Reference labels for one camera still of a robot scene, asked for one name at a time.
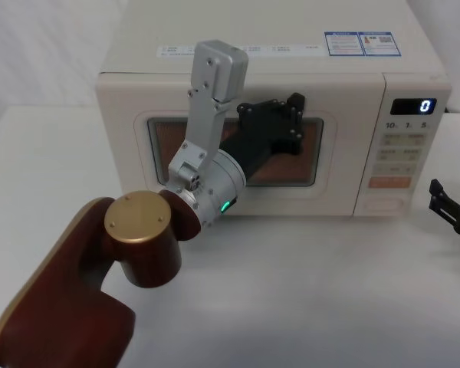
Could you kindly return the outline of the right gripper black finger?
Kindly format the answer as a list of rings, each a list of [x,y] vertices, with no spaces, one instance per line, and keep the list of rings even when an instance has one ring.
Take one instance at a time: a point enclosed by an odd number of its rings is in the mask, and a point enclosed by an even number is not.
[[[446,220],[454,230],[460,216],[460,205],[449,198],[431,198],[429,208],[439,217]]]
[[[442,184],[437,179],[430,182],[429,193],[431,195],[429,208],[432,211],[460,212],[460,205],[445,193]]]

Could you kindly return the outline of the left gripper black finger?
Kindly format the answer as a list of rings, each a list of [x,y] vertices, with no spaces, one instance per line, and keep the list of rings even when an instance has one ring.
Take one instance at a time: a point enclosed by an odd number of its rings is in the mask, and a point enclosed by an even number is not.
[[[302,152],[303,134],[301,131],[289,130],[277,139],[277,153],[300,155]]]
[[[306,98],[299,93],[293,93],[286,101],[285,116],[289,120],[301,120],[305,107]]]

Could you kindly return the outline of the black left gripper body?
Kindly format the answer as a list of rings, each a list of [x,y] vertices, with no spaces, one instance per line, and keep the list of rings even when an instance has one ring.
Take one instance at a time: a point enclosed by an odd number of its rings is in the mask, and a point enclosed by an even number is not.
[[[236,161],[247,181],[271,157],[294,153],[294,104],[291,98],[241,103],[237,112],[238,129],[220,143],[219,149]]]

